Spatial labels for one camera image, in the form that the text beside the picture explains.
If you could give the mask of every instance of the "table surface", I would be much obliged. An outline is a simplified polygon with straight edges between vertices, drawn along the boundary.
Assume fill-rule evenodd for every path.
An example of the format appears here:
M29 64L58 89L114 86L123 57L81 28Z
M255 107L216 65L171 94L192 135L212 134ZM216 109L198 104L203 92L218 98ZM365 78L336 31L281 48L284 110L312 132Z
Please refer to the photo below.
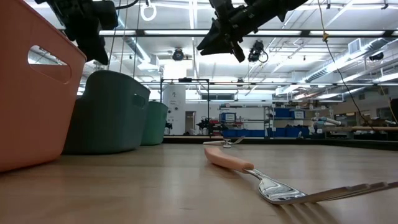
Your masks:
M398 153L333 146L224 149L306 193L398 180ZM397 223L398 190L271 205L253 176L210 164L198 144L62 156L0 174L0 223Z

